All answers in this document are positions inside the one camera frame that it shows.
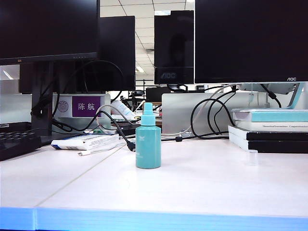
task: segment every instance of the keyboard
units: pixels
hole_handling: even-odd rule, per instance
[[[0,161],[33,152],[41,146],[40,137],[33,132],[0,133]]]

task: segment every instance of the fluorescent light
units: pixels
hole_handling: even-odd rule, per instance
[[[156,16],[171,15],[171,11],[155,11],[154,15]]]
[[[140,73],[144,73],[144,70],[141,68],[141,66],[136,66],[136,68]]]
[[[3,71],[3,72],[10,80],[13,80],[12,76],[9,73],[7,73],[6,71]]]

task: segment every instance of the black book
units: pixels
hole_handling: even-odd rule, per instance
[[[248,131],[228,126],[229,140],[245,151],[259,153],[308,153],[307,132]]]
[[[228,131],[248,141],[308,141],[305,131],[249,131],[236,126],[228,126]]]

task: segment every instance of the computer monitor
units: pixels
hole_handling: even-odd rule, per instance
[[[95,58],[97,0],[1,0],[0,65]]]
[[[193,83],[193,11],[154,16],[155,84]]]
[[[195,82],[308,80],[308,1],[195,0]]]
[[[99,19],[98,59],[117,65],[93,63],[77,75],[77,91],[135,90],[135,17],[102,17]],[[86,62],[78,62],[76,68]]]
[[[162,95],[165,93],[171,93],[168,87],[154,87],[146,88],[146,101],[147,102],[161,102]]]

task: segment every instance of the aoc logo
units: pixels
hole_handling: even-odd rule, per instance
[[[161,75],[161,79],[176,79],[177,73],[165,72]]]

